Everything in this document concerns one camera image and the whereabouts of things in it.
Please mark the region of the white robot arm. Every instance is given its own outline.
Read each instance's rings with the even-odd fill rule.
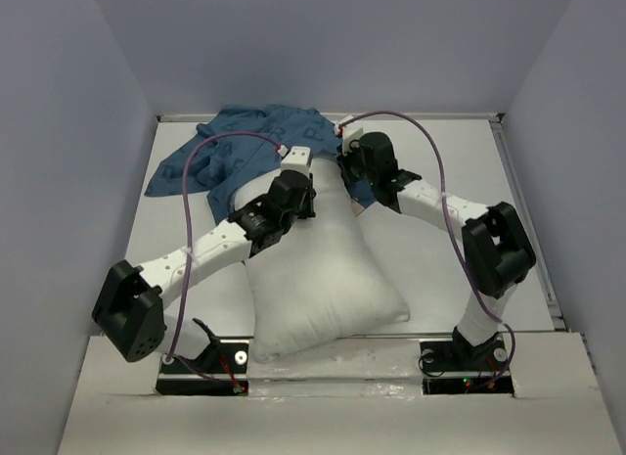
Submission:
[[[175,250],[137,267],[122,260],[111,268],[92,317],[128,362],[170,348],[176,319],[163,311],[181,295],[189,254],[192,287],[276,245],[297,218],[315,215],[310,165],[310,149],[293,147],[268,193],[233,212],[196,240],[191,250]],[[219,339],[202,321],[186,320],[176,354],[192,361],[209,359],[218,345]]]
[[[347,182],[367,181],[379,203],[447,231],[442,194],[410,171],[398,168],[389,138],[380,132],[343,128],[338,162]],[[499,322],[518,283],[536,262],[512,205],[473,203],[446,193],[455,239],[463,244],[465,263],[480,292],[483,310],[470,294],[466,311],[453,332],[455,358],[476,362],[493,350]]]

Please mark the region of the white pillow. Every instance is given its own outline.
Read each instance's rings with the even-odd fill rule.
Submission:
[[[313,159],[311,171],[317,216],[296,221],[277,245],[246,261],[255,315],[250,352],[259,363],[410,318],[365,244],[337,165]],[[235,208],[267,192],[278,174],[244,185]]]

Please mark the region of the white enclosure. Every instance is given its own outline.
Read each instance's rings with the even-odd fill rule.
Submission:
[[[506,113],[501,155],[626,446],[625,6],[0,0],[0,452],[58,450],[157,115],[229,103]]]

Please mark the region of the white floor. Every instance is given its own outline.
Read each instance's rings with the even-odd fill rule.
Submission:
[[[513,194],[487,120],[427,120],[446,167],[448,192],[494,205],[513,202]],[[402,120],[367,120],[366,130],[387,133],[401,167],[438,184],[431,148],[424,136]],[[193,122],[158,127],[144,187],[158,163],[195,135]],[[190,198],[194,231],[201,235],[215,224],[205,194]],[[372,334],[449,333],[469,296],[447,236],[421,221],[373,205],[359,215],[361,227],[380,267],[411,306],[412,319],[373,330]],[[185,228],[180,196],[141,197],[127,259],[137,264],[182,247]],[[252,297],[241,264],[233,265],[193,288],[187,316],[204,320],[219,335],[252,336]],[[177,303],[168,312],[176,314]],[[553,323],[536,271],[520,285],[505,313],[519,331],[551,331]]]
[[[392,368],[380,364],[389,362],[388,346],[370,342],[380,340],[347,341],[367,342],[335,347],[337,366],[359,364],[358,355],[367,355],[372,369],[401,369],[405,383],[342,384],[317,372],[305,383],[258,382],[259,389],[250,383],[256,396],[159,396],[153,391],[158,356],[127,364],[106,338],[92,338],[59,454],[621,453],[578,335],[519,334],[515,398],[423,396],[414,365],[418,341],[398,340],[406,352],[394,351]],[[366,353],[353,352],[361,346]],[[303,359],[312,374],[329,361],[323,352],[316,355]],[[298,364],[302,360],[280,372],[302,378]],[[254,373],[263,379],[271,372]],[[298,396],[303,389],[306,396]]]

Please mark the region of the patterned blue fabric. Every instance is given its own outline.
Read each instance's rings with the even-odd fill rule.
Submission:
[[[309,147],[314,157],[333,158],[339,144],[333,134],[333,123],[316,110],[229,106],[210,123],[198,124],[197,135],[160,163],[148,184],[146,196],[182,194],[183,168],[189,153],[207,137],[235,130],[267,135],[288,148]],[[231,212],[232,198],[239,188],[279,166],[280,157],[271,144],[255,137],[225,137],[200,149],[190,166],[187,186],[189,193],[210,190],[208,203],[215,221],[220,222]],[[374,202],[366,183],[347,188],[362,206]]]

